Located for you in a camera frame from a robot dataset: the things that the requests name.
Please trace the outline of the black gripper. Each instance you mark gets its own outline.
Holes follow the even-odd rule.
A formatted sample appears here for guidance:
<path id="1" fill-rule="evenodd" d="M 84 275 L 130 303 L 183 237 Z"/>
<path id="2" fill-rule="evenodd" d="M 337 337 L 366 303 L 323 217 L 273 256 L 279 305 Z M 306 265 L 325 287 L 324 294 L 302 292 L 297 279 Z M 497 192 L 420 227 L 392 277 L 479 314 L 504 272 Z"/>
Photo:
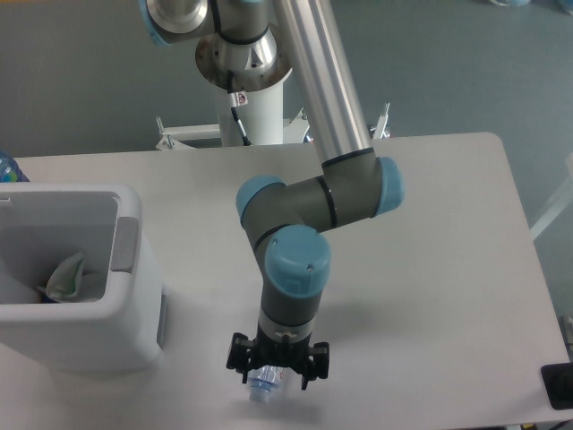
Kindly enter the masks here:
<path id="1" fill-rule="evenodd" d="M 301 375 L 301 390 L 306 391 L 310 382 L 326 380 L 329 377 L 328 342 L 315 343 L 310 347 L 311 336 L 291 342 L 275 341 L 260 326 L 255 340 L 235 332 L 227 354 L 226 368 L 234 370 L 247 383 L 253 369 L 263 366 L 290 368 Z"/>

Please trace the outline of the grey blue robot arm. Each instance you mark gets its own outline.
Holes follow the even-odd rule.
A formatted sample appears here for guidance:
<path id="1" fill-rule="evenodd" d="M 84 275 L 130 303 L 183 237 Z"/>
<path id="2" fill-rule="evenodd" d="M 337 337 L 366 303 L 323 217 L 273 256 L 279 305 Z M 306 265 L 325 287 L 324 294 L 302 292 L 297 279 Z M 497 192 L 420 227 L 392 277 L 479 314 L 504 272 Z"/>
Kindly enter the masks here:
<path id="1" fill-rule="evenodd" d="M 227 367 L 244 380 L 269 366 L 303 383 L 327 378 L 329 344 L 311 341 L 330 270 L 324 233 L 393 211 L 405 193 L 396 162 L 372 147 L 331 4 L 142 1 L 140 11 L 160 46 L 198 40 L 196 64 L 223 91 L 243 146 L 239 109 L 295 74 L 322 172 L 291 185 L 256 176 L 236 195 L 263 284 L 256 336 L 234 334 Z"/>

